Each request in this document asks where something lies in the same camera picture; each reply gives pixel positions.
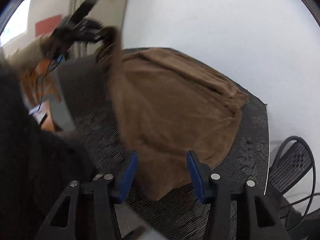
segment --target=blue gripper pad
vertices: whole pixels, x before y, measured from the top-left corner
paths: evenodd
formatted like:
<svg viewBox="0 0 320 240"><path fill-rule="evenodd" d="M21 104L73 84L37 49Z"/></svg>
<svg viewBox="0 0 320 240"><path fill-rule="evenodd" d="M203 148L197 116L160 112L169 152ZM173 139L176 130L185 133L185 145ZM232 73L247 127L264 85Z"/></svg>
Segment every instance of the blue gripper pad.
<svg viewBox="0 0 320 240"><path fill-rule="evenodd" d="M189 151L187 153L187 168L199 201L202 204L211 203L215 197L215 190L209 181L212 173L210 167L201 163L194 151Z"/></svg>
<svg viewBox="0 0 320 240"><path fill-rule="evenodd" d="M121 204L127 198L131 189L133 178L138 167L138 154L133 151L128 160L125 161L122 170L119 172L115 182L116 195L114 200L116 204Z"/></svg>

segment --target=window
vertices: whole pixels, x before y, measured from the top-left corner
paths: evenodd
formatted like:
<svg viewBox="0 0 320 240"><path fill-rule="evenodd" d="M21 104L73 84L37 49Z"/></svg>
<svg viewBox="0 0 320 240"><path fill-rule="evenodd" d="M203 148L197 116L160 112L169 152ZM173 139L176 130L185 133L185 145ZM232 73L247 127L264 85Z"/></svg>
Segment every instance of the window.
<svg viewBox="0 0 320 240"><path fill-rule="evenodd" d="M24 0L11 16L0 36L1 46L27 30L30 1Z"/></svg>

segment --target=sleeve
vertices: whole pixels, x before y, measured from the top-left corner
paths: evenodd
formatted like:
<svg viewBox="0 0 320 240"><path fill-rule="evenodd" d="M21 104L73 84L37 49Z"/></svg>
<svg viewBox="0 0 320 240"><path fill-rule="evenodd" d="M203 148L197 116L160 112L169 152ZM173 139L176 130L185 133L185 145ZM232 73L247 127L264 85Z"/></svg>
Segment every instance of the sleeve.
<svg viewBox="0 0 320 240"><path fill-rule="evenodd" d="M42 39L40 37L23 49L17 49L13 54L6 57L10 67L18 74L28 69L35 68L45 58L42 50Z"/></svg>

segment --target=chair backrest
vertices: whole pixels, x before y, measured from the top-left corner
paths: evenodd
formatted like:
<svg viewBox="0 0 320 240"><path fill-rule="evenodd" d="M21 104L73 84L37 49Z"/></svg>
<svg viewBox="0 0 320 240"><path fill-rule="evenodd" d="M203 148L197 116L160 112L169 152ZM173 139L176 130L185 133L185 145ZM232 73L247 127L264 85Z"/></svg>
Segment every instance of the chair backrest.
<svg viewBox="0 0 320 240"><path fill-rule="evenodd" d="M280 158L285 145L289 142L285 140L277 152L276 159L279 161L269 169L271 174L269 174L268 183L271 183L282 195L297 184L313 166L314 160L310 148L302 138L299 139Z"/></svg>

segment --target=round table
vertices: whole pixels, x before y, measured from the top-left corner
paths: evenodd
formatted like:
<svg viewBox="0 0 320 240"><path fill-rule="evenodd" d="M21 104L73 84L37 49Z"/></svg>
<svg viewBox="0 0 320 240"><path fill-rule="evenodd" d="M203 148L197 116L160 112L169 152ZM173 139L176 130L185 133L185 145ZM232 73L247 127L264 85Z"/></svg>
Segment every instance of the round table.
<svg viewBox="0 0 320 240"><path fill-rule="evenodd" d="M126 53L143 49L127 49ZM94 56L67 61L58 68L61 88L77 135L93 161L108 172L124 155L111 102L105 99L101 72ZM215 171L232 181L255 181L264 192L269 166L269 133L266 105L250 92L242 107L242 122L230 152ZM133 185L127 203L168 239L202 239L210 205L202 205L191 184L151 201ZM231 206L230 239L235 239L236 203Z"/></svg>

